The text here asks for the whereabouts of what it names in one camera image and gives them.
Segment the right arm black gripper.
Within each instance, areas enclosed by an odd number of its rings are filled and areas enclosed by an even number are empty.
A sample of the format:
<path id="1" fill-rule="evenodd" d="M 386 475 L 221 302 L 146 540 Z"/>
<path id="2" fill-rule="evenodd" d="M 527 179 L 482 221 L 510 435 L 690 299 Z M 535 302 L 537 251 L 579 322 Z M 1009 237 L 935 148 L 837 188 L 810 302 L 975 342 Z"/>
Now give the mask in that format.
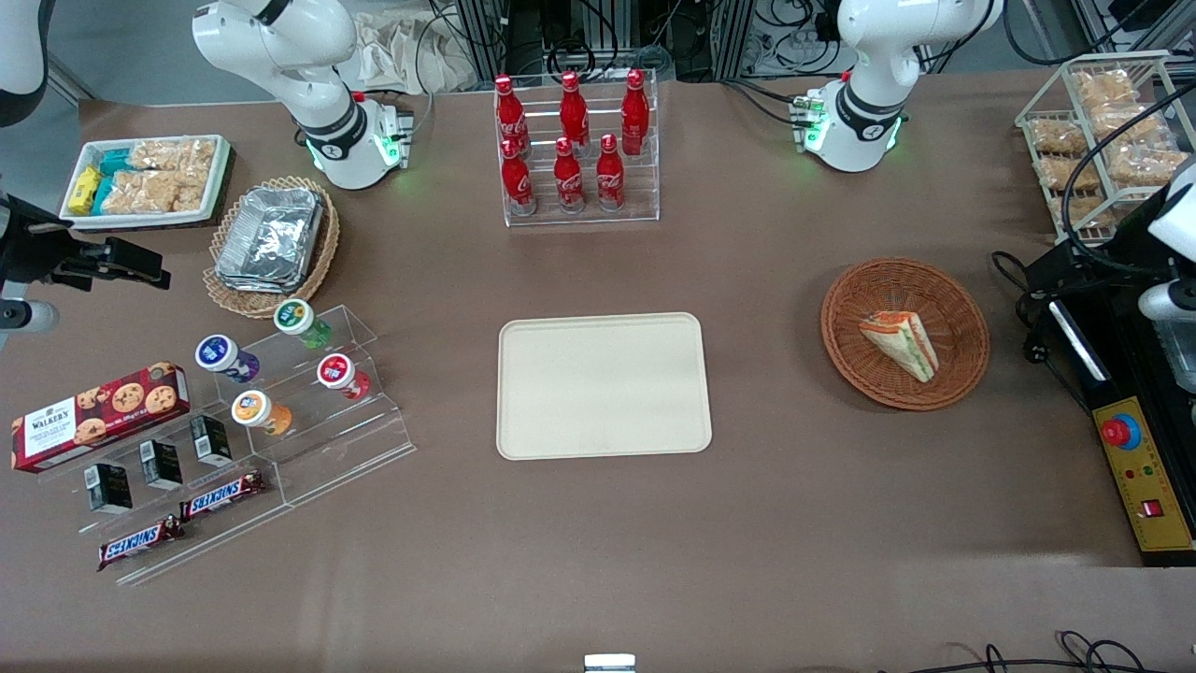
<path id="1" fill-rule="evenodd" d="M 155 268 L 155 252 L 108 235 L 104 241 L 84 241 L 80 253 L 99 265 L 83 268 L 83 281 L 60 273 L 59 267 L 78 252 L 68 219 L 38 208 L 10 194 L 4 194 L 4 238 L 1 238 L 1 279 L 4 285 L 67 285 L 90 290 L 98 280 L 127 280 L 158 290 L 170 290 L 171 274 L 138 271 L 129 268 Z"/>

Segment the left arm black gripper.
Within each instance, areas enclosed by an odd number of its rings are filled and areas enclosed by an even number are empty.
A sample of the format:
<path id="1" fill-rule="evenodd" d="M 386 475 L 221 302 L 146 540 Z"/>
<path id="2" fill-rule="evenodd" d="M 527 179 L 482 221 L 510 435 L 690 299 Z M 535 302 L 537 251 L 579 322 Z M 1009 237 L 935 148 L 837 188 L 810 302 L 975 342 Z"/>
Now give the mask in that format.
<path id="1" fill-rule="evenodd" d="M 1149 226 L 1165 216 L 1180 198 L 1179 189 L 1163 186 L 1119 222 L 1112 239 L 1112 261 L 1102 249 L 1058 241 L 1025 269 L 1029 302 L 1058 301 L 1064 295 L 1097 293 L 1118 279 L 1136 285 L 1155 285 L 1178 279 L 1177 253 L 1149 233 Z"/>

